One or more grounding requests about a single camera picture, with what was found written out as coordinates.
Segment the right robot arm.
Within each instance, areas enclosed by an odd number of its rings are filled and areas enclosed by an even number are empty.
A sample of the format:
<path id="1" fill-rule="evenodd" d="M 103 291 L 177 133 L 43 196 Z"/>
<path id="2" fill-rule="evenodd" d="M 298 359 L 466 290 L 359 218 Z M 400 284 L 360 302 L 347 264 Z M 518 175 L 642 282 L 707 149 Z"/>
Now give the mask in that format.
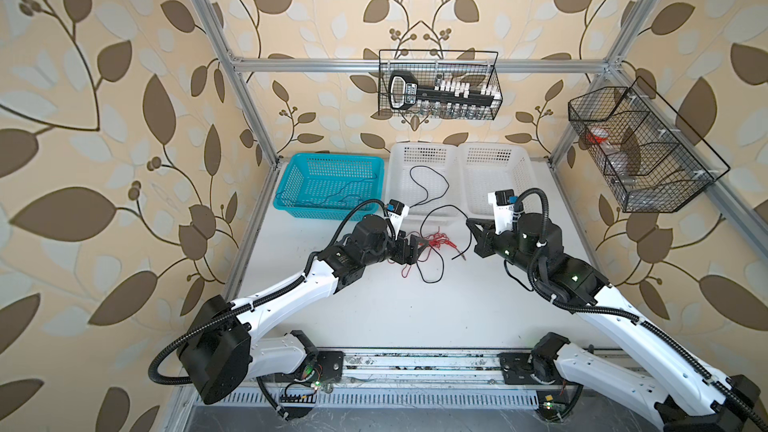
<path id="1" fill-rule="evenodd" d="M 482 258 L 499 256 L 524 271 L 530 289 L 550 305 L 600 330 L 642 368 L 618 366 L 550 332 L 531 350 L 533 376 L 585 386 L 645 418 L 661 431 L 759 430 L 759 387 L 743 375 L 728 376 L 701 361 L 637 311 L 620 290 L 588 262 L 567 254 L 562 230 L 549 217 L 545 192 L 529 188 L 491 192 L 490 220 L 466 225 Z"/>

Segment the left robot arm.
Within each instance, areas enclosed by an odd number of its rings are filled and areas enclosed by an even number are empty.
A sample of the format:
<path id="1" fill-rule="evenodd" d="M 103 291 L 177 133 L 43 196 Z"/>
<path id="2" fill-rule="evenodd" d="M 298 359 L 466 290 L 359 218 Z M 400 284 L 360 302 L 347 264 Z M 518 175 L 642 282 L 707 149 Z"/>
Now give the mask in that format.
<path id="1" fill-rule="evenodd" d="M 415 264 L 428 245 L 402 231 L 407 205 L 397 200 L 373 203 L 381 214 L 364 216 L 348 234 L 336 230 L 324 249 L 310 253 L 302 271 L 251 296 L 227 301 L 216 295 L 206 301 L 188 331 L 150 362 L 149 379 L 159 385 L 193 385 L 210 405 L 246 380 L 309 371 L 317 352 L 303 332 L 277 338 L 269 338 L 268 332 L 303 308 L 340 293 L 371 265 Z"/>

